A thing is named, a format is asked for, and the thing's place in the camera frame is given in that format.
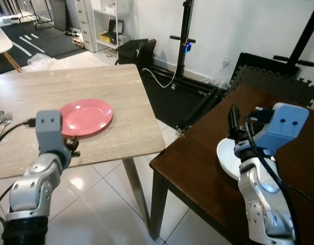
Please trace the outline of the white plate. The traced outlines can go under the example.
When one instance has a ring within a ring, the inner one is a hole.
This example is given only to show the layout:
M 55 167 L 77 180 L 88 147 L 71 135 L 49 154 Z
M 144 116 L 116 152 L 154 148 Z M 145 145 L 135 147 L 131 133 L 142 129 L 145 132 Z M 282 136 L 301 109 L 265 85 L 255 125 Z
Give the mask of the white plate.
M 241 179 L 247 180 L 248 177 L 243 177 L 243 174 L 240 173 L 240 166 L 243 163 L 243 160 L 236 157 L 234 153 L 235 142 L 230 138 L 223 138 L 220 140 L 216 147 L 216 154 L 220 161 L 220 165 L 222 169 L 232 178 L 240 181 Z M 253 165 L 259 171 L 261 175 L 264 175 L 265 180 L 271 181 L 274 180 L 271 175 L 263 168 L 261 162 L 257 158 L 256 152 L 251 148 L 248 147 L 244 153 L 246 153 L 247 157 L 254 158 Z

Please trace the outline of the pink plate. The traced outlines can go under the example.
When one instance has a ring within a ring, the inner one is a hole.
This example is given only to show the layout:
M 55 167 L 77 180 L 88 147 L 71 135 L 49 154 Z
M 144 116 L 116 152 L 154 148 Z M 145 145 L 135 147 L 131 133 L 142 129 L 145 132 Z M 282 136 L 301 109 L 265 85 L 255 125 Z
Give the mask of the pink plate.
M 86 137 L 103 130 L 113 119 L 114 110 L 103 100 L 77 100 L 61 109 L 61 133 L 69 137 Z

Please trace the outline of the black foam puzzle mat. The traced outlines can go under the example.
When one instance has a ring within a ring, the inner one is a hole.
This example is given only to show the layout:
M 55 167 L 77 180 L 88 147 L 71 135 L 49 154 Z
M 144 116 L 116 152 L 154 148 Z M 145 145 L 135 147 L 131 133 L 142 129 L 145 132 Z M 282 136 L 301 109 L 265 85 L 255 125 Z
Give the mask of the black foam puzzle mat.
M 300 68 L 285 62 L 242 52 L 230 79 L 228 91 L 240 85 L 280 96 L 302 107 L 314 102 L 314 85 L 311 80 L 298 78 Z

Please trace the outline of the dark brown wooden table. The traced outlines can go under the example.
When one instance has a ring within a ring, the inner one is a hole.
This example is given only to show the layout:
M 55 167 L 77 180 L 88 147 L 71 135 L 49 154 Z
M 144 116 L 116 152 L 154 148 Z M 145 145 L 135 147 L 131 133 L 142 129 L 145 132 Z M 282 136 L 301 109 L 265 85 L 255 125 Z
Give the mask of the dark brown wooden table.
M 232 105 L 245 119 L 256 107 L 269 108 L 281 98 L 241 85 L 155 157 L 152 191 L 151 231 L 159 228 L 165 194 L 173 192 L 204 220 L 200 228 L 189 233 L 201 237 L 205 245 L 250 245 L 245 201 L 236 180 L 220 166 L 216 147 L 227 137 L 228 114 Z M 297 215 L 302 245 L 314 239 L 314 110 L 299 136 L 276 152 L 279 173 L 290 192 Z

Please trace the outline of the light wooden table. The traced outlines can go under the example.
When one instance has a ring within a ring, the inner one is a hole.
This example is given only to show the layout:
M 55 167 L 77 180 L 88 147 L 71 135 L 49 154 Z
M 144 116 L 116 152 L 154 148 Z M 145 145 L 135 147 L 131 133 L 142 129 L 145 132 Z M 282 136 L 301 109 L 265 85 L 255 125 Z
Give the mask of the light wooden table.
M 134 159 L 161 152 L 165 143 L 136 66 L 131 64 L 71 68 L 0 75 L 0 111 L 12 114 L 13 124 L 36 112 L 59 109 L 84 99 L 107 102 L 111 123 L 101 132 L 80 138 L 80 157 L 71 166 L 121 160 L 138 203 L 139 215 L 149 220 Z

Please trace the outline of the silver fork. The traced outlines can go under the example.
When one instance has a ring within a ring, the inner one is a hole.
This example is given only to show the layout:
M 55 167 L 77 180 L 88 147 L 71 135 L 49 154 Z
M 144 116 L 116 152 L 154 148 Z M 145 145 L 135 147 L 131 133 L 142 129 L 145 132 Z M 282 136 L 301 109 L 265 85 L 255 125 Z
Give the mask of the silver fork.
M 13 120 L 13 114 L 12 114 L 12 112 L 5 112 L 5 115 L 6 115 L 5 121 L 3 121 L 3 123 L 1 124 L 3 127 L 2 127 L 2 129 L 0 130 L 0 139 L 1 139 L 1 137 L 2 137 L 2 133 L 4 132 L 5 126 L 7 126 L 8 124 L 10 124 L 11 121 Z

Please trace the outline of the clear plastic bag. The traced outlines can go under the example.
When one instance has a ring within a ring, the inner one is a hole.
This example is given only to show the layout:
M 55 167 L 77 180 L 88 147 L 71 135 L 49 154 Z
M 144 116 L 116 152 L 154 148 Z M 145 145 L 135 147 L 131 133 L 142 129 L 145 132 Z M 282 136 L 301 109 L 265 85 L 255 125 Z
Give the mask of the clear plastic bag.
M 51 70 L 52 65 L 54 65 L 55 63 L 55 60 L 56 59 L 44 54 L 36 54 L 28 59 L 28 65 L 26 66 L 26 68 L 29 71 Z

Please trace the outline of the black rug with white stripes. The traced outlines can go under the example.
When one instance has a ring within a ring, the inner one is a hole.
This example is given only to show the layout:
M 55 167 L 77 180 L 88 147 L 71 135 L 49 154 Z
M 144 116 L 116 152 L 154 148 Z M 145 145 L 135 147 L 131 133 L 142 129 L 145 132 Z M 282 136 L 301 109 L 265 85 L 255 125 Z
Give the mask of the black rug with white stripes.
M 52 26 L 36 29 L 33 23 L 3 26 L 1 30 L 12 41 L 8 54 L 20 67 L 28 65 L 28 60 L 36 54 L 62 59 L 84 52 L 85 49 L 73 43 L 73 38 Z

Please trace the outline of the black bag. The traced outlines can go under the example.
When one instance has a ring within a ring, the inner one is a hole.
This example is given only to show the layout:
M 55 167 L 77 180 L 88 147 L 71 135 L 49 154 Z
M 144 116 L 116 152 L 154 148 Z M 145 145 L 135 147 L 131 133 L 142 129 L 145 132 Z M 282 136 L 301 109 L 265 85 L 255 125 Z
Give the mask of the black bag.
M 139 71 L 149 68 L 154 63 L 156 43 L 155 39 L 129 40 L 116 49 L 118 59 L 115 65 L 135 64 Z

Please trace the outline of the yellow box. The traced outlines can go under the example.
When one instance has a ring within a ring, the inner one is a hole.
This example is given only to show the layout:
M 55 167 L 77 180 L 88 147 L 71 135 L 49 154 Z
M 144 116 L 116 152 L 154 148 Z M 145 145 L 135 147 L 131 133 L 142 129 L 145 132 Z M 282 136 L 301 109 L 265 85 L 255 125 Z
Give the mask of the yellow box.
M 99 33 L 99 39 L 108 44 L 116 44 L 116 35 L 114 33 Z

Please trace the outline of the white shelf unit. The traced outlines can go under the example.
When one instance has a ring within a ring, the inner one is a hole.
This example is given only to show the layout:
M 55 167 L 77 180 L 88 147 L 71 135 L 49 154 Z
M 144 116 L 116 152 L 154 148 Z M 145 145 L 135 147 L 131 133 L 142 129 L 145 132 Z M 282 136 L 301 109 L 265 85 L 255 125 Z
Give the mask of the white shelf unit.
M 91 52 L 117 49 L 131 39 L 125 23 L 133 9 L 131 0 L 76 0 L 78 23 L 84 46 Z M 114 33 L 116 44 L 99 39 L 99 33 Z

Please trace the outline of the white chair with wooden legs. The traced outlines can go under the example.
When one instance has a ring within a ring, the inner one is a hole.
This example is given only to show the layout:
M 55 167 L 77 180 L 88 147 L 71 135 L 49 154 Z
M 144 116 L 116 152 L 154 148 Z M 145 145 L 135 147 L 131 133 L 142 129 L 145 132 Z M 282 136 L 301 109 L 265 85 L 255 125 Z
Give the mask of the white chair with wooden legs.
M 4 31 L 0 27 L 0 54 L 5 56 L 8 63 L 12 65 L 12 67 L 18 72 L 21 73 L 22 69 L 17 63 L 17 61 L 8 54 L 8 51 L 12 48 L 13 42 L 8 38 L 8 36 L 4 33 Z

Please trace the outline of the black metal gantry frame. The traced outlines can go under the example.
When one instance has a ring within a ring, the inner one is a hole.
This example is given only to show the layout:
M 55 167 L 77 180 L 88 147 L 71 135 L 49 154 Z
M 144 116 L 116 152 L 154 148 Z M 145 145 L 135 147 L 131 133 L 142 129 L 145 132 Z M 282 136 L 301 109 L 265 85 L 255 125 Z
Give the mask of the black metal gantry frame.
M 173 129 L 187 130 L 222 100 L 242 52 L 306 65 L 314 77 L 314 0 L 136 0 L 136 7 L 136 39 L 157 40 L 154 63 L 139 73 L 155 116 Z

